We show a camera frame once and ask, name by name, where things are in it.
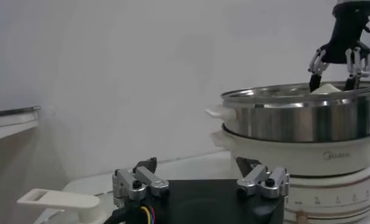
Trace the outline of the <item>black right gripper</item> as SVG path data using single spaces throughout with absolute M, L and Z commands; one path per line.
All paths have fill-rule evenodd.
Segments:
M 310 92 L 318 89 L 322 73 L 331 64 L 346 64 L 349 77 L 344 91 L 359 89 L 369 77 L 370 48 L 360 41 L 370 17 L 370 2 L 338 2 L 332 11 L 335 24 L 328 43 L 317 49 L 309 63 Z

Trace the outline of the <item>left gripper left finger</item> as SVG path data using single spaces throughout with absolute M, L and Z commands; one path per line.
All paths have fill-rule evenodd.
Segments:
M 152 157 L 138 162 L 131 170 L 115 170 L 112 175 L 113 203 L 124 207 L 128 202 L 142 202 L 149 195 L 167 198 L 169 182 L 155 175 L 157 165 L 157 158 Z

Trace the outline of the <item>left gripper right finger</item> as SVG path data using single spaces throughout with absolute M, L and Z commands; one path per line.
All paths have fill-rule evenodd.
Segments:
M 260 194 L 263 198 L 275 199 L 289 194 L 289 174 L 286 168 L 275 167 L 273 170 L 256 159 L 236 158 L 236 164 L 242 174 L 237 180 L 237 195 L 247 198 Z

